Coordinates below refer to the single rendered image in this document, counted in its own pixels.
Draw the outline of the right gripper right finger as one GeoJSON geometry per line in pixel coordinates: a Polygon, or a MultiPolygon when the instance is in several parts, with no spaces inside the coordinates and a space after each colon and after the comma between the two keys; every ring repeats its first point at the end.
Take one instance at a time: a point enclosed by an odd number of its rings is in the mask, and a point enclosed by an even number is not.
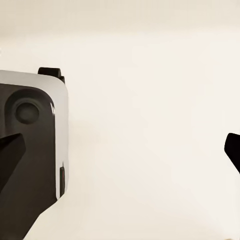
{"type": "Polygon", "coordinates": [[[229,133],[227,135],[224,151],[228,155],[229,159],[235,165],[240,173],[240,135],[235,133],[229,133]]]}

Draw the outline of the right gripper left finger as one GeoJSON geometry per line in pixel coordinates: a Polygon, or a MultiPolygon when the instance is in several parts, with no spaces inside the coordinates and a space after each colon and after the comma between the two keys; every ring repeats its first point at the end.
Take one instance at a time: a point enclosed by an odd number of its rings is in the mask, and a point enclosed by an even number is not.
{"type": "Polygon", "coordinates": [[[26,152],[21,133],[0,138],[0,193],[26,152]]]}

